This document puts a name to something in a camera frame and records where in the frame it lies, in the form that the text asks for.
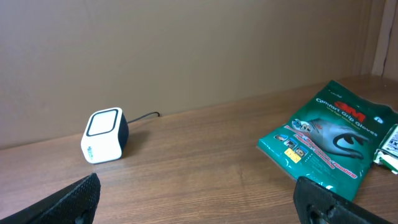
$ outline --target white speaker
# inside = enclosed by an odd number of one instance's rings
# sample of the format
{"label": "white speaker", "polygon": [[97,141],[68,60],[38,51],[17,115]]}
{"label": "white speaker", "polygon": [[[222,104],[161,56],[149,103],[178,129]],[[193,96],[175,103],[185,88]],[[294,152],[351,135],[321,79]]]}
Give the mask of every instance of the white speaker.
{"label": "white speaker", "polygon": [[80,146],[87,162],[97,164],[119,159],[128,137],[122,109],[110,108],[90,116]]}

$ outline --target wooden table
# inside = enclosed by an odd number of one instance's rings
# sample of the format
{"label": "wooden table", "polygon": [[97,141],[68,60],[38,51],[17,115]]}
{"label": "wooden table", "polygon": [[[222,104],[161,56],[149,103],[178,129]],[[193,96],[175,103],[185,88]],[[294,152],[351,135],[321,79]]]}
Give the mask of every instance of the wooden table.
{"label": "wooden table", "polygon": [[[341,83],[398,109],[396,82]],[[2,150],[0,218],[96,172],[95,223],[298,223],[294,181],[256,144],[324,85],[132,123],[123,158],[104,164],[85,161],[81,134]],[[398,177],[373,167],[355,202],[398,222]]]}

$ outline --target green packaging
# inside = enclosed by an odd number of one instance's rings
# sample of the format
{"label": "green packaging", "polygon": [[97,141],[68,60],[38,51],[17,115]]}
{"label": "green packaging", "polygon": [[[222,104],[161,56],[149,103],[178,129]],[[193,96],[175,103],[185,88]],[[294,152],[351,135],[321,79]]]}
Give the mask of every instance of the green packaging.
{"label": "green packaging", "polygon": [[397,121],[390,107],[331,81],[257,146],[293,179],[308,177],[353,200],[376,149]]}

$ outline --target black cable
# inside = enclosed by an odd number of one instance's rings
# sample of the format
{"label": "black cable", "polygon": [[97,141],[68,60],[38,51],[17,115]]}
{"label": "black cable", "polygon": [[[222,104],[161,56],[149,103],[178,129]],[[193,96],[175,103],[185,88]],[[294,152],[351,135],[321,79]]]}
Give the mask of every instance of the black cable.
{"label": "black cable", "polygon": [[146,116],[149,116],[149,115],[152,115],[152,114],[157,114],[157,117],[160,117],[160,113],[159,113],[159,112],[157,112],[157,111],[155,111],[155,112],[150,112],[150,113],[147,113],[147,114],[145,114],[144,116],[141,116],[141,117],[139,117],[139,118],[132,119],[131,121],[127,122],[127,124],[133,123],[133,122],[135,122],[135,121],[138,121],[139,119],[145,118]]}

